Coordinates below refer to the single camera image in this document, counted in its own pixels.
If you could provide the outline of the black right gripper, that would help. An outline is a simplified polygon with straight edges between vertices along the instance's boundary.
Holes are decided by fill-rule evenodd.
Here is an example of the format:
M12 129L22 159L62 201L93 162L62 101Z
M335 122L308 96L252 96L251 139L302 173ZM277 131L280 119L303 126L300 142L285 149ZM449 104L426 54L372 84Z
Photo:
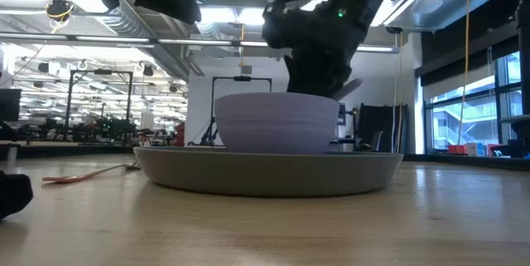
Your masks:
M367 34L366 0L328 0L311 12L276 1L265 7L263 19L262 36L271 48L329 58L285 56L288 93L331 97L345 86L349 62Z

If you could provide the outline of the mauve spoon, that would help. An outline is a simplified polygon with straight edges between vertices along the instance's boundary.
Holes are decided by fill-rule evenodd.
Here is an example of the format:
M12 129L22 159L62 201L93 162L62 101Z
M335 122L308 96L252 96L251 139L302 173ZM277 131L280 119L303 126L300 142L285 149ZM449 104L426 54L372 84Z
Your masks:
M337 102L341 101L343 98L358 89L358 87L361 86L362 82L363 81L360 78L351 80L350 82L345 84L344 87L334 93L331 98Z

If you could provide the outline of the lavender bowl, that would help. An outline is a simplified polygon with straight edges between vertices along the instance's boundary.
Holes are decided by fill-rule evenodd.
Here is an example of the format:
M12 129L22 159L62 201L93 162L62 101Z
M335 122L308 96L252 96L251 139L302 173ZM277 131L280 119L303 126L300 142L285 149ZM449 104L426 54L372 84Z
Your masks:
M214 102L219 136L230 152L317 154L335 138L340 104L309 94L231 94Z

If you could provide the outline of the large round plate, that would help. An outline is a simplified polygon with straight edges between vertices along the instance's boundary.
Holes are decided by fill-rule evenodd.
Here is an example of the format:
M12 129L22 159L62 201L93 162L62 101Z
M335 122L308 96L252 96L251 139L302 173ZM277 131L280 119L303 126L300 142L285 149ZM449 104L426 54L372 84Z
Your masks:
M347 196L385 188L402 154L236 153L225 149L137 147L148 179L183 191L276 198Z

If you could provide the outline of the black office chair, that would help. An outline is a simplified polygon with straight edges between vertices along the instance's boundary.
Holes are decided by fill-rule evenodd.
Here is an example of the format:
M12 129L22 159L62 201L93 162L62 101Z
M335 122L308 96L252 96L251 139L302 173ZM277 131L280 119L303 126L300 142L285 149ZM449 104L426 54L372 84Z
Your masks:
M372 106L362 103L357 119L359 146L364 144L375 148L375 138L381 132L377 152L392 152L399 145L399 153L407 150L407 127L409 108L406 104L392 106Z

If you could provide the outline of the large window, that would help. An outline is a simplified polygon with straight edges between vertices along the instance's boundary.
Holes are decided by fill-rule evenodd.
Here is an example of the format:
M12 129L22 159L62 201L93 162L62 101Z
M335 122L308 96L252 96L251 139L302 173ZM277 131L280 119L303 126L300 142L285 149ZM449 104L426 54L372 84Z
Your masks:
M515 140L516 132L501 120L523 114L520 54L488 54L481 67L424 86L423 99L428 152Z

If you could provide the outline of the orange pink utensil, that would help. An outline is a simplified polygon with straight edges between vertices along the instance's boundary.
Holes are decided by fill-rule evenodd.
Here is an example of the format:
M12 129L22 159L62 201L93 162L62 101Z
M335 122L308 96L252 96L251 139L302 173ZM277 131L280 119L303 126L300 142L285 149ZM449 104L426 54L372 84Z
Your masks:
M97 175L103 174L105 172L110 172L115 169L123 168L127 171L138 171L140 170L140 166L138 162L135 162L133 164L122 164L117 165L113 167L106 167L106 168L100 168L95 171L91 171L86 174L82 175L75 175L70 177L43 177L41 180L43 182L49 182L49 183L55 183L55 184L70 184L70 183L76 183L79 181L86 181L92 177L96 177Z

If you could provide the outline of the black monitor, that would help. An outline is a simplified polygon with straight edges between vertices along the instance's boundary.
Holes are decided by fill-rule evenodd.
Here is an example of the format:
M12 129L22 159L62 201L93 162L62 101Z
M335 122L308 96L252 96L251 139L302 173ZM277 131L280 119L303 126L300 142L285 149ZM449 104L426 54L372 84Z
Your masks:
M19 119L21 97L20 89L0 89L0 121Z

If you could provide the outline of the black rounded block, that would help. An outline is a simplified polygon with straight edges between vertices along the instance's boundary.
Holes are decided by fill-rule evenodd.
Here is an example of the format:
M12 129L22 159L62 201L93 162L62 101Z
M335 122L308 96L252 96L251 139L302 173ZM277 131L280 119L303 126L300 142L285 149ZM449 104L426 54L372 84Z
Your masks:
M0 171L0 220L23 210L32 199L29 176Z

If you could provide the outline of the black vertical post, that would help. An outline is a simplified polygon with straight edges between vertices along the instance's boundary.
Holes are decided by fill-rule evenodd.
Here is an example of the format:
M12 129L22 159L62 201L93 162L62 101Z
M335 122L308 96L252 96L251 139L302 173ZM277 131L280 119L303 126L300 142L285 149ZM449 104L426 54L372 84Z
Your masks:
M523 120L512 125L521 139L530 139L530 1L522 1L516 11L520 53Z

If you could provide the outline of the tall black rig frame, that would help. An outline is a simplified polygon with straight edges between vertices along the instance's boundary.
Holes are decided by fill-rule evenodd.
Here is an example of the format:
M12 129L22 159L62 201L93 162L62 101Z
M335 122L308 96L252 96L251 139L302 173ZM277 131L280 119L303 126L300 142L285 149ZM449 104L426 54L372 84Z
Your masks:
M67 94L67 105L65 112L65 130L63 140L66 142L68 138L68 132L70 128L70 109L71 109L71 100L73 96L73 87L77 84L78 81L82 80L87 74L95 75L112 75L112 74L125 74L128 75L128 98L127 98L127 108L126 108L126 122L130 124L130 112L131 112L131 103L132 103L132 91L133 91L133 73L131 71L112 71L108 69L96 69L96 70L71 70L69 78L69 89Z

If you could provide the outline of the white table post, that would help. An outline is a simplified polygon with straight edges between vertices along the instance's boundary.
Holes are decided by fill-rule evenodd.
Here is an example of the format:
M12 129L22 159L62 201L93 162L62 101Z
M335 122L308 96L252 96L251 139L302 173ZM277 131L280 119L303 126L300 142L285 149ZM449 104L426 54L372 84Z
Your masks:
M7 145L7 172L11 173L17 166L17 153L20 144L9 143Z

